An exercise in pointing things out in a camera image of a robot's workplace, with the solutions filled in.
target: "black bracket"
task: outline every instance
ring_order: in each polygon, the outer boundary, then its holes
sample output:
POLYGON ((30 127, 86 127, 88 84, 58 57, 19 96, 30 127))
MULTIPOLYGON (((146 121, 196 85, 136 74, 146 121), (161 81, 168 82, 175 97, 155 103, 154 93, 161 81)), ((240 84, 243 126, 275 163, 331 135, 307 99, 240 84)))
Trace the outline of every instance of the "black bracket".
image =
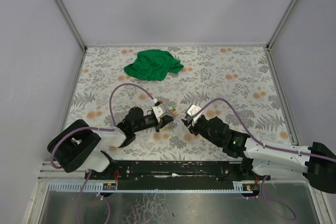
POLYGON ((129 110, 125 119, 117 125, 117 127, 121 129, 126 136, 126 140, 120 147, 126 147, 132 143, 135 140, 135 132, 143 131, 152 127, 155 128, 155 131, 159 132, 162 127, 172 121, 174 121, 174 117, 165 115, 160 118, 160 121, 158 122, 153 111, 151 114, 144 115, 141 108, 133 107, 129 110))
MULTIPOLYGON (((324 144, 313 142, 312 147, 308 148, 312 154, 335 158, 324 144)), ((336 194, 336 163, 325 159, 310 157, 305 163, 308 167, 307 173, 303 175, 308 179, 309 184, 317 190, 330 194, 336 194)))
POLYGON ((233 189, 232 182, 255 180, 245 162, 229 161, 113 161, 92 180, 114 180, 119 190, 213 190, 233 189))
MULTIPOLYGON (((88 127, 88 124, 80 119, 76 120, 72 125, 67 127, 56 138, 54 138, 47 147, 51 153, 55 145, 68 133, 78 128, 88 127)), ((91 154, 93 149, 101 140, 100 136, 92 130, 83 130, 73 134, 66 139, 57 149, 55 160, 60 164, 66 173, 77 170, 91 154), (81 140, 80 144, 75 144, 72 139, 81 140)))

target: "floral tablecloth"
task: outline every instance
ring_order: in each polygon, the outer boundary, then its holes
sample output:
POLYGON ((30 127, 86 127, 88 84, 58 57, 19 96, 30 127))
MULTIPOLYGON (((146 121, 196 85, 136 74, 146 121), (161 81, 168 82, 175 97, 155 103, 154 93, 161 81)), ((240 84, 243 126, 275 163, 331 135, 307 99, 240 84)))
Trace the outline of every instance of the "floral tablecloth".
MULTIPOLYGON (((139 132, 125 148, 105 146, 113 159, 138 160, 229 160, 221 150, 200 136, 190 135, 181 122, 190 104, 203 106, 213 98, 228 100, 250 130, 262 140, 290 144, 280 101, 275 92, 262 47, 168 47, 181 60, 183 70, 169 73, 163 81, 144 81, 127 76, 123 68, 135 61, 139 51, 151 48, 88 48, 70 108, 67 125, 84 119, 90 126, 111 127, 109 96, 121 83, 146 88, 167 106, 175 106, 174 123, 156 133, 139 132)), ((135 87, 122 87, 113 99, 115 119, 120 122, 133 106, 144 111, 152 100, 135 87)), ((231 129, 244 131, 230 108, 215 102, 205 111, 218 116, 231 129)))

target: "white wall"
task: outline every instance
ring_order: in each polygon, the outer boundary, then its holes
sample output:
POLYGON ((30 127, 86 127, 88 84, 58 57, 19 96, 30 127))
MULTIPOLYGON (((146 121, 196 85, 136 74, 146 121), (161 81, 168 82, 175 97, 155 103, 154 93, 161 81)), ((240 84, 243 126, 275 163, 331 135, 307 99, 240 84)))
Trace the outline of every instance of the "white wall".
POLYGON ((63 0, 88 45, 266 44, 290 0, 63 0))
POLYGON ((336 153, 336 0, 300 0, 273 53, 301 140, 336 153))
POLYGON ((53 0, 0 8, 0 222, 21 223, 81 52, 53 0))

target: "green cloth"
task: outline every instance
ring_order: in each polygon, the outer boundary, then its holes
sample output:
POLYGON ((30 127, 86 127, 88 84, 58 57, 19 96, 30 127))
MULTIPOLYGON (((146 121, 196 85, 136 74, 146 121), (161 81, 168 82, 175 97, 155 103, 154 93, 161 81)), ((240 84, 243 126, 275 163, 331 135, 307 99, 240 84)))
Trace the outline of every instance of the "green cloth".
POLYGON ((168 51, 159 49, 138 52, 133 64, 124 67, 124 71, 132 77, 147 81, 162 81, 168 72, 178 73, 183 65, 168 51))

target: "purple cable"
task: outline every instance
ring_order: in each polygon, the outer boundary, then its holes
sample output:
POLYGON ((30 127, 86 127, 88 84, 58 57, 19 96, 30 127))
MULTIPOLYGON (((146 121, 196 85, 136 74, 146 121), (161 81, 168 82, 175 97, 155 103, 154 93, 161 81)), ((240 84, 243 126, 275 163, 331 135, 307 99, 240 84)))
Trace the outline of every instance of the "purple cable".
POLYGON ((287 149, 283 149, 283 148, 278 148, 278 147, 273 147, 273 146, 270 146, 270 145, 264 145, 262 143, 262 141, 258 140, 255 136, 253 136, 253 134, 251 133, 251 131, 246 127, 245 123, 243 122, 243 120, 241 119, 241 117, 239 116, 239 114, 237 113, 237 111, 233 108, 233 106, 228 102, 226 101, 224 98, 216 98, 216 99, 213 99, 211 101, 209 101, 203 108, 201 108, 200 111, 198 111, 195 115, 197 116, 198 114, 200 114, 202 111, 204 111, 210 104, 212 104, 213 102, 215 101, 223 101, 225 102, 230 108, 231 110, 233 111, 233 113, 235 113, 236 117, 238 118, 238 120, 240 121, 240 123, 242 124, 243 128, 245 129, 245 131, 247 132, 247 134, 249 134, 251 136, 251 138, 257 142, 258 144, 260 145, 263 145, 265 148, 269 148, 271 150, 275 150, 275 151, 281 151, 281 152, 287 152, 287 153, 293 153, 293 154, 298 154, 298 155, 303 155, 303 156, 310 156, 310 157, 317 157, 317 158, 320 158, 320 159, 325 159, 325 160, 328 160, 328 161, 331 161, 331 162, 335 162, 336 163, 336 159, 335 158, 331 158, 331 157, 325 157, 325 156, 322 156, 322 155, 317 155, 317 154, 312 154, 312 153, 307 153, 307 152, 298 152, 298 151, 293 151, 293 150, 287 150, 287 149))
POLYGON ((82 127, 82 128, 78 128, 78 129, 75 129, 71 132, 69 132, 68 134, 66 134, 54 147, 54 149, 52 149, 52 152, 51 152, 51 156, 50 156, 50 163, 51 163, 51 166, 55 169, 61 169, 62 167, 61 166, 57 166, 55 165, 54 163, 54 156, 55 156, 55 153, 58 149, 58 147, 65 141, 67 140, 69 137, 71 137, 72 135, 74 135, 75 133, 77 132, 80 132, 80 131, 84 131, 84 130, 95 130, 95 131, 109 131, 109 132, 112 132, 114 131, 114 129, 107 129, 107 128, 100 128, 100 127, 82 127))
MULTIPOLYGON (((82 185, 82 187, 80 188, 80 192, 79 192, 79 196, 78 196, 78 201, 77 201, 77 221, 78 223, 80 224, 80 218, 79 218, 79 203, 80 203, 80 198, 81 198, 81 195, 82 195, 82 192, 84 190, 84 187, 86 185, 86 183, 88 182, 90 176, 91 176, 91 173, 92 173, 92 170, 89 170, 89 174, 84 182, 84 184, 82 185)), ((107 222, 109 221, 110 219, 110 215, 111 215, 111 208, 110 208, 110 204, 109 202, 107 201, 107 199, 105 197, 103 197, 103 200, 106 202, 107 204, 107 209, 108 209, 108 214, 107 214, 107 218, 106 218, 106 221, 104 222, 104 224, 107 224, 107 222)))
POLYGON ((117 125, 116 124, 116 121, 114 119, 114 116, 113 116, 113 111, 112 111, 112 97, 114 95, 114 93, 116 92, 116 90, 122 86, 134 86, 134 87, 137 87, 139 89, 141 89, 143 92, 145 92, 152 100, 154 100, 154 97, 146 90, 144 89, 143 87, 139 86, 139 85, 136 85, 136 84, 132 84, 132 83, 123 83, 123 84, 120 84, 119 86, 116 86, 116 88, 112 91, 111 93, 111 96, 110 96, 110 113, 111 113, 111 117, 112 117, 112 121, 113 121, 113 125, 114 127, 117 125))
POLYGON ((295 221, 295 220, 296 220, 296 214, 295 214, 294 210, 293 210, 290 206, 288 206, 288 205, 287 205, 284 201, 282 201, 282 200, 279 200, 279 199, 276 199, 276 198, 272 198, 272 197, 267 197, 267 196, 265 195, 265 181, 266 181, 266 179, 268 178, 268 176, 269 176, 269 175, 265 176, 265 178, 263 179, 263 181, 262 181, 262 183, 261 183, 261 194, 262 194, 262 198, 265 200, 265 203, 267 204, 267 206, 268 206, 268 207, 269 207, 269 208, 270 208, 270 209, 271 209, 277 216, 279 216, 280 218, 282 218, 282 219, 284 219, 284 220, 295 221), (279 212, 275 211, 275 209, 271 206, 271 204, 268 202, 268 200, 273 200, 273 201, 276 201, 276 202, 278 202, 278 203, 284 205, 285 207, 287 207, 287 209, 288 209, 289 211, 292 212, 292 214, 294 215, 294 217, 293 217, 293 218, 288 218, 288 217, 286 217, 286 216, 281 215, 279 212))

